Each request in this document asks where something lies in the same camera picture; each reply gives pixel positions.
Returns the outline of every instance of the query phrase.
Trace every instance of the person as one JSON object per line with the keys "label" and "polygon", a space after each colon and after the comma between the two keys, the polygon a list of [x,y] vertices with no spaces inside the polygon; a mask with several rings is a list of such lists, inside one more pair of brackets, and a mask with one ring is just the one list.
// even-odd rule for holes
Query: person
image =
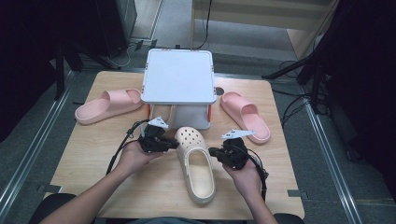
{"label": "person", "polygon": [[[40,223],[92,223],[102,206],[128,176],[162,155],[163,152],[144,152],[138,142],[128,144],[122,151],[118,164],[108,175],[50,213]],[[262,199],[261,181],[253,162],[247,161],[241,170],[234,170],[224,164],[223,168],[231,176],[237,190],[245,199],[254,220],[257,223],[277,223]]]}

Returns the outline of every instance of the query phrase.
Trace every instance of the white lid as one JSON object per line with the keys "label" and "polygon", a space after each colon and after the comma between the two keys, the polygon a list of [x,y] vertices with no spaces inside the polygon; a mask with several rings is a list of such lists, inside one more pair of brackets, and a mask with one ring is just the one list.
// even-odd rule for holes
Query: white lid
{"label": "white lid", "polygon": [[143,102],[155,105],[210,105],[216,102],[212,53],[151,49],[143,79]]}

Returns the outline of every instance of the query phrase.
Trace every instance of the hand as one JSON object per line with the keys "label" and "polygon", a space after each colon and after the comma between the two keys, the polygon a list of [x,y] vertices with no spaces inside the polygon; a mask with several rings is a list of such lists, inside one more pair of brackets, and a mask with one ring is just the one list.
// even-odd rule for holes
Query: hand
{"label": "hand", "polygon": [[261,195],[260,176],[257,173],[256,165],[251,160],[247,160],[247,163],[241,170],[235,170],[225,164],[222,167],[231,176],[236,189],[238,189],[244,198],[249,194],[259,193]]}
{"label": "hand", "polygon": [[142,147],[138,142],[132,142],[126,145],[125,148],[122,150],[119,163],[114,170],[120,172],[125,177],[128,177],[136,171],[140,170],[150,161],[159,158],[162,155],[163,152],[147,153],[143,151]]}

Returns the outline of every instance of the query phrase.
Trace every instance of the pink slide sandal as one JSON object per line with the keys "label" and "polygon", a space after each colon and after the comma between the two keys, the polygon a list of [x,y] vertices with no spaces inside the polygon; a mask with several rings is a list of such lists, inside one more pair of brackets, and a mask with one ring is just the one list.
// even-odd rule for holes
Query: pink slide sandal
{"label": "pink slide sandal", "polygon": [[98,99],[80,106],[75,113],[81,124],[92,124],[118,114],[136,110],[143,104],[136,89],[104,91]]}
{"label": "pink slide sandal", "polygon": [[251,130],[255,133],[248,138],[263,144],[270,139],[270,130],[259,114],[257,106],[237,92],[229,91],[221,96],[221,107],[230,115],[243,130]]}

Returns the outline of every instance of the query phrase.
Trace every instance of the wooden tabletop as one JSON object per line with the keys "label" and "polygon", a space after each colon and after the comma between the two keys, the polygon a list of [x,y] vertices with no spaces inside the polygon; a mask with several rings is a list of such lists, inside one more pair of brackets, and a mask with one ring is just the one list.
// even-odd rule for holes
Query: wooden tabletop
{"label": "wooden tabletop", "polygon": [[[97,75],[87,102],[101,96],[103,91],[141,89],[143,74],[101,72]],[[261,157],[267,178],[266,202],[273,213],[290,213],[304,217],[302,201],[290,197],[288,190],[297,190],[290,155],[280,125],[271,86],[264,80],[216,77],[216,86],[225,91],[236,91],[253,102],[271,131],[271,139],[264,145],[255,145],[244,137],[247,148]],[[135,121],[146,119],[147,108],[105,119],[92,125],[76,124],[51,185],[62,186],[62,192],[80,194],[106,174],[126,132]],[[240,129],[219,105],[212,105],[211,126],[200,131],[209,147],[220,147],[222,134],[232,128]],[[176,131],[169,131],[174,136]],[[207,205],[194,203],[188,195],[177,154],[170,149],[160,159],[131,175],[123,182],[102,208],[99,217],[187,217],[195,219],[252,219],[242,196],[221,163],[212,158],[217,192]]]}

